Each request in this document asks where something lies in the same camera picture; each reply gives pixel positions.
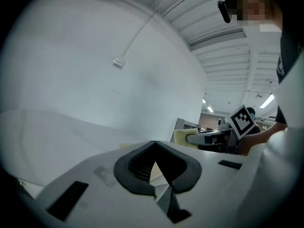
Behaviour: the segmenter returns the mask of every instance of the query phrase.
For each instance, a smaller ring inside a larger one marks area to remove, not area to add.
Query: ceiling
[[[210,114],[207,106],[211,106],[213,114],[227,115],[245,104],[262,118],[276,115],[275,100],[264,109],[259,107],[278,87],[280,32],[225,23],[218,0],[139,1],[156,8],[172,24],[205,69],[207,103],[202,112]]]

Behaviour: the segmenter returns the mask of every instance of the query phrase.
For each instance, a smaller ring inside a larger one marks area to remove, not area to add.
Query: black slot
[[[57,219],[64,221],[77,201],[80,199],[86,188],[87,183],[75,181],[56,201],[48,208],[48,213]]]
[[[240,163],[224,161],[224,160],[220,161],[219,164],[227,166],[227,167],[231,167],[233,169],[238,169],[238,170],[242,167],[242,164],[240,164]]]
[[[212,144],[212,138],[213,138],[213,136],[205,136],[205,143]]]
[[[157,163],[175,193],[191,190],[200,178],[200,163],[162,142],[150,141],[121,157],[114,166],[114,176],[131,193],[155,196],[149,184],[151,170]]]
[[[171,191],[171,200],[167,216],[174,224],[191,216],[187,210],[180,209],[179,203],[173,190]]]

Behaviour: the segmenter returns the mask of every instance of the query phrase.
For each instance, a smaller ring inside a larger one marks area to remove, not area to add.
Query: black shirt
[[[302,22],[301,0],[275,0],[283,14],[283,29],[281,36],[281,54],[276,70],[279,83],[285,78],[298,59],[304,44],[304,29]],[[285,124],[285,118],[280,107],[276,122]]]
[[[256,133],[260,133],[261,129],[259,126],[255,125],[255,127],[253,129],[251,129],[249,131],[249,133],[247,133],[246,135],[252,135],[252,134],[256,134]]]

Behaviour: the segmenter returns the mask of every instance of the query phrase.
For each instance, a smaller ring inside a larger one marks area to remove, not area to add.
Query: ceiling beam
[[[271,109],[270,111],[266,112],[265,114],[263,114],[262,117],[267,118],[276,112],[277,112],[277,106],[275,108]]]
[[[262,121],[256,121],[257,123],[261,123],[261,124],[267,124],[269,126],[272,126],[275,122],[269,122],[269,123],[266,123],[266,122],[262,122]]]
[[[225,46],[234,46],[244,43],[247,43],[247,37],[245,33],[236,32],[200,42],[191,47],[191,53],[197,55],[207,50],[216,50]]]
[[[258,48],[257,47],[250,47],[250,66],[248,72],[248,78],[246,82],[245,92],[242,95],[239,105],[242,105],[247,100],[248,94],[250,92],[253,80],[255,78],[255,74],[257,71],[257,61],[258,61]]]
[[[206,89],[205,92],[241,92],[245,93],[245,90],[233,90],[233,89],[224,89],[224,88],[219,88],[219,89]],[[263,93],[272,93],[271,91],[251,91],[249,90],[248,92],[253,92],[253,93],[258,93],[258,92],[263,92]]]
[[[215,37],[219,37],[219,36],[224,36],[224,35],[228,35],[231,33],[236,33],[236,32],[242,32],[243,31],[243,27],[242,26],[233,26],[233,27],[228,27],[228,28],[224,28],[224,29],[220,29],[211,33],[208,33],[206,35],[197,37],[195,39],[191,39],[188,43],[191,46],[194,46],[200,42],[206,41],[206,40],[210,40],[213,39]]]
[[[216,113],[216,112],[207,112],[207,111],[201,111],[202,114],[208,114],[208,115],[214,115],[218,117],[227,117],[229,114],[222,114],[222,113]]]

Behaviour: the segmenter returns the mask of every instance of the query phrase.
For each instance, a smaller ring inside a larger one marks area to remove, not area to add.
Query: ceiling light
[[[274,99],[274,95],[271,94],[267,100],[265,100],[265,102],[260,106],[260,108],[265,108],[273,99]]]

